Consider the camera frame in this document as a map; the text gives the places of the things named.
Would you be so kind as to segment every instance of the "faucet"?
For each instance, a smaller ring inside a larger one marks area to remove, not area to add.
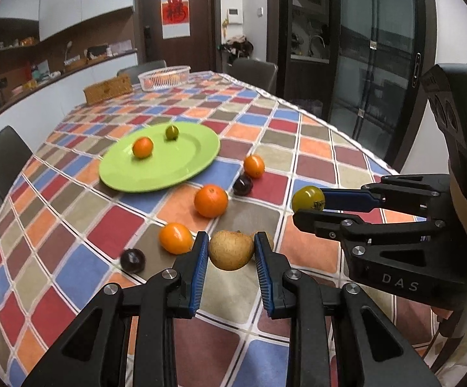
[[[312,41],[315,39],[315,38],[319,38],[321,39],[321,43],[323,44],[323,48],[326,48],[325,46],[325,41],[323,40],[323,37],[321,35],[312,35],[310,37],[310,40],[309,40],[309,56],[313,56],[314,53],[312,52]]]

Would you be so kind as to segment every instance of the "orange fruit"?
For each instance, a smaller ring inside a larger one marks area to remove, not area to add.
[[[252,155],[244,159],[244,172],[253,179],[262,177],[265,171],[265,164],[262,157]]]
[[[153,142],[147,137],[139,138],[133,144],[132,151],[136,158],[149,157],[153,152]]]
[[[170,222],[163,227],[158,234],[158,240],[160,245],[172,254],[190,252],[194,244],[190,230],[177,222]]]
[[[225,213],[227,206],[228,195],[215,184],[206,184],[194,196],[194,207],[206,218],[219,217]]]

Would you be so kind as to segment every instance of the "green plate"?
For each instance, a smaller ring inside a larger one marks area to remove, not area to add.
[[[175,125],[175,141],[165,139],[165,130]],[[153,153],[139,160],[132,146],[140,137],[153,141]],[[163,123],[127,135],[110,147],[99,165],[99,176],[109,187],[121,192],[149,192],[186,181],[206,169],[219,152],[217,134],[191,122]]]

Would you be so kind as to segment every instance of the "brown door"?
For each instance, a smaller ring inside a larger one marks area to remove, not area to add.
[[[189,65],[191,71],[215,70],[213,0],[189,0],[190,36],[169,39],[162,36],[162,1],[139,0],[139,4],[146,61],[163,59],[168,66]]]

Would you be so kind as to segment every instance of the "checkered tablecloth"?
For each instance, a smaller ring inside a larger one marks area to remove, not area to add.
[[[220,153],[205,171],[146,194],[119,193],[99,181],[99,162],[112,144],[142,127],[170,121],[201,123],[217,132]],[[263,157],[266,172],[250,195],[236,197],[231,187],[250,153]],[[266,231],[295,268],[342,286],[349,278],[339,243],[294,227],[292,194],[308,184],[359,188],[390,173],[331,126],[222,74],[193,74],[178,88],[137,90],[75,108],[26,165],[0,210],[0,376],[20,386],[104,284],[140,284],[172,266],[175,257],[158,245],[166,222],[183,223],[194,234]],[[230,195],[227,212],[214,220],[198,216],[193,207],[194,193],[208,183]],[[360,215],[373,223],[415,219],[386,210]],[[123,249],[131,247],[147,257],[139,275],[125,274],[118,264]],[[422,353],[435,328],[430,308],[364,289]],[[288,335],[289,321],[272,321],[262,308],[253,262],[230,273],[209,264],[198,315],[175,321],[178,383],[283,387]],[[131,382],[133,341],[129,354]]]

